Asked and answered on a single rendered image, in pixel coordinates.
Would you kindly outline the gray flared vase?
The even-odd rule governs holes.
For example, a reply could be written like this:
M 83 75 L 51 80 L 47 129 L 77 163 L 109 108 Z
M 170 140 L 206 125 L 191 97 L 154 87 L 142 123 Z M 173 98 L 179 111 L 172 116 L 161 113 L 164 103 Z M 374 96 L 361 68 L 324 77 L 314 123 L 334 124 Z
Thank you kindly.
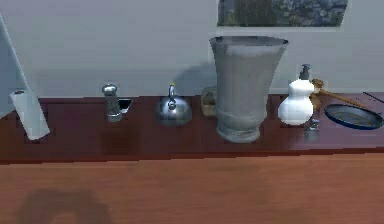
M 217 74 L 217 133 L 234 143 L 260 136 L 268 93 L 289 45 L 269 36 L 218 36 L 210 39 Z

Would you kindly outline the silver kettle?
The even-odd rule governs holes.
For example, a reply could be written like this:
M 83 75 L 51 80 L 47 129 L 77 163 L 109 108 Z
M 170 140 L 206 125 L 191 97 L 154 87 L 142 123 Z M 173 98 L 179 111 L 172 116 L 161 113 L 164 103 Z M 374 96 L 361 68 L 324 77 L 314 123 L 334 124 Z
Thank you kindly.
M 175 83 L 171 82 L 168 95 L 159 98 L 154 116 L 156 121 L 164 126 L 181 126 L 192 120 L 190 103 L 175 93 Z

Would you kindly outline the dark red wooden counter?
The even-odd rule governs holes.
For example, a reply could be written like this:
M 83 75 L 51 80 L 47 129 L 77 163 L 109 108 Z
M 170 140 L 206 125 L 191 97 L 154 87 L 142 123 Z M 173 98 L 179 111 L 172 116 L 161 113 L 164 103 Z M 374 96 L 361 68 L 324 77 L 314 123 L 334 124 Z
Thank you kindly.
M 163 127 L 139 97 L 111 123 L 99 98 L 46 99 L 51 131 L 0 119 L 0 224 L 384 224 L 384 128 L 265 120 L 233 144 L 195 111 Z

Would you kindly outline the white soap dispenser bottle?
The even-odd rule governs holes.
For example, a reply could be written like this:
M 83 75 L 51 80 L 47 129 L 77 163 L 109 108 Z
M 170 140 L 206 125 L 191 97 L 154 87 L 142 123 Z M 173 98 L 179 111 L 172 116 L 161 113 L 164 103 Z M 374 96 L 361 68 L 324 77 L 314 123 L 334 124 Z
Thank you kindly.
M 310 69 L 310 64 L 303 64 L 299 78 L 288 85 L 288 96 L 278 107 L 278 117 L 287 125 L 302 125 L 313 115 L 310 94 L 314 85 L 309 81 Z

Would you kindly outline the small silver shaker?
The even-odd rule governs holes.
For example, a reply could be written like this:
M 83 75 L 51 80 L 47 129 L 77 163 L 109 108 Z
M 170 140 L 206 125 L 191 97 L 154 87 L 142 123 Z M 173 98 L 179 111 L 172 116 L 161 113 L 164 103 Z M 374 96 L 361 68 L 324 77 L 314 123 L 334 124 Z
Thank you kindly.
M 319 120 L 311 119 L 309 125 L 306 127 L 304 132 L 304 138 L 306 141 L 315 141 L 319 134 Z

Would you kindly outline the framed landscape picture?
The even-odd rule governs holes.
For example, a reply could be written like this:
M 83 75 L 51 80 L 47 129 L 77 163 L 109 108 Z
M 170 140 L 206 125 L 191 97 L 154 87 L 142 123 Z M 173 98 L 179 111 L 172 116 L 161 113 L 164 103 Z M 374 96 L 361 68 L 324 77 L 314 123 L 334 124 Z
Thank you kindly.
M 219 27 L 339 27 L 348 0 L 218 0 Z

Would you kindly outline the dark blue frying pan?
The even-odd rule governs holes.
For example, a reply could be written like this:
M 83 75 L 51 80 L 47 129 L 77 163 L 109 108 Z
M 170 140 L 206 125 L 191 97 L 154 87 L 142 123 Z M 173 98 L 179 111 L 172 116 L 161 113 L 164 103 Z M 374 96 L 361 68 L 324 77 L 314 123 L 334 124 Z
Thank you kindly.
M 358 130 L 375 130 L 384 125 L 384 118 L 376 112 L 346 104 L 329 104 L 324 114 L 333 122 Z

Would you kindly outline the white paper towel roll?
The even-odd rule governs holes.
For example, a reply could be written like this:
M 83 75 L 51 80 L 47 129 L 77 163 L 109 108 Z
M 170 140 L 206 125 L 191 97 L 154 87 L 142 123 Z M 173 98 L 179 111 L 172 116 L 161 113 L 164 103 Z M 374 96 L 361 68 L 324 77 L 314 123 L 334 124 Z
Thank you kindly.
M 30 140 L 50 133 L 41 105 L 32 91 L 18 90 L 11 93 L 10 98 Z

